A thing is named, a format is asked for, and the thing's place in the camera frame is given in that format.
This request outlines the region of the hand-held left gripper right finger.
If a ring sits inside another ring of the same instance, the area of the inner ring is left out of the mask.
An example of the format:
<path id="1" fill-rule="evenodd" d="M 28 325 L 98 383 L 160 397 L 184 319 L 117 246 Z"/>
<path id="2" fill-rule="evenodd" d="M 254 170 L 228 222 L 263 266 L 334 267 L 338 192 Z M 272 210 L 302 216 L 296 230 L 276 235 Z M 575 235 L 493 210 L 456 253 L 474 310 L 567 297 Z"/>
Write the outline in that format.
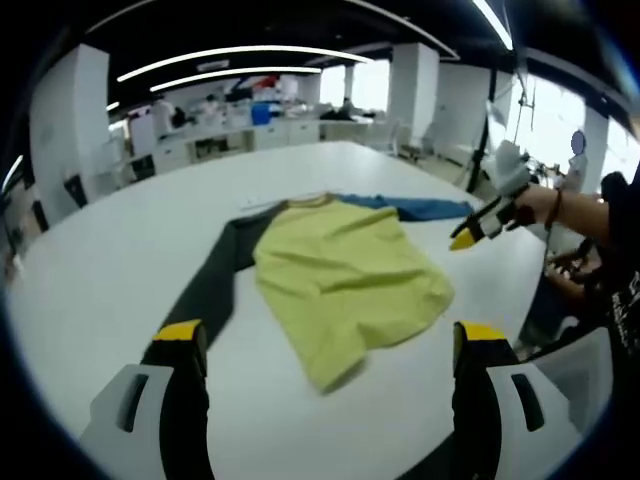
<path id="1" fill-rule="evenodd" d="M 548 479 L 582 436 L 569 401 L 489 325 L 453 327 L 456 479 Z"/>

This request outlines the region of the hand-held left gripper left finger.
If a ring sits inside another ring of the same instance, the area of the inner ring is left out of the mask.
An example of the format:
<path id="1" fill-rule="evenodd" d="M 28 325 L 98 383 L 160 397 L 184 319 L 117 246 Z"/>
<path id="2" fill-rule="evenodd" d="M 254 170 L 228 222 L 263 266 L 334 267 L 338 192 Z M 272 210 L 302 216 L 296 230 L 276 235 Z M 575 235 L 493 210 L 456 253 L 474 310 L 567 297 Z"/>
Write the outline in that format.
<path id="1" fill-rule="evenodd" d="M 109 478 L 214 477 L 206 347 L 199 319 L 164 326 L 93 399 L 80 445 Z"/>

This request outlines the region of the person's right hand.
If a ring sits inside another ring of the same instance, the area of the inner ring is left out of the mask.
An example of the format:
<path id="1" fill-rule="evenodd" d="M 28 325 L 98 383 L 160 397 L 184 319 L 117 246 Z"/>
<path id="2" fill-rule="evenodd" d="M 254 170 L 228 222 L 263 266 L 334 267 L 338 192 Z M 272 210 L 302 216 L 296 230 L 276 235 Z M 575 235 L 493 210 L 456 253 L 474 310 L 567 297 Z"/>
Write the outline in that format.
<path id="1" fill-rule="evenodd" d="M 513 199 L 514 214 L 507 230 L 512 231 L 521 226 L 544 223 L 552 210 L 557 197 L 553 189 L 530 184 Z"/>

